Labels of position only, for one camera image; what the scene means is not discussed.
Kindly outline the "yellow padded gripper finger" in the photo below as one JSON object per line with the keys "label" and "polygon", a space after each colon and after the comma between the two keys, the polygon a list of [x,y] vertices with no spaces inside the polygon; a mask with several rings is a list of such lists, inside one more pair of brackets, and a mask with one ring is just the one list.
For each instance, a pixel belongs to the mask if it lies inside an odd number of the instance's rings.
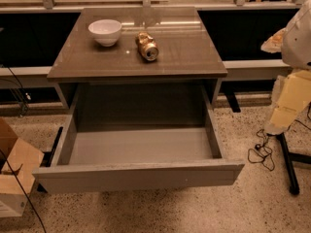
{"label": "yellow padded gripper finger", "polygon": [[282,28],[263,42],[260,49],[268,53],[282,52],[285,48],[283,39],[286,29]]}
{"label": "yellow padded gripper finger", "polygon": [[278,76],[272,89],[264,130],[270,135],[284,133],[311,102],[311,72],[298,70]]}

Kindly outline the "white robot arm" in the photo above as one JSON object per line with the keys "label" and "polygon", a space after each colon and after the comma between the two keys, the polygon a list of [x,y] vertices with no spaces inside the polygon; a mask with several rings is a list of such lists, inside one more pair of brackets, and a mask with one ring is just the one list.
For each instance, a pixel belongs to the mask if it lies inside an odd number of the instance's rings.
{"label": "white robot arm", "polygon": [[293,68],[286,77],[277,77],[264,125],[267,134],[279,135],[311,103],[311,0],[307,0],[287,26],[268,38],[260,49],[280,52],[283,62]]}

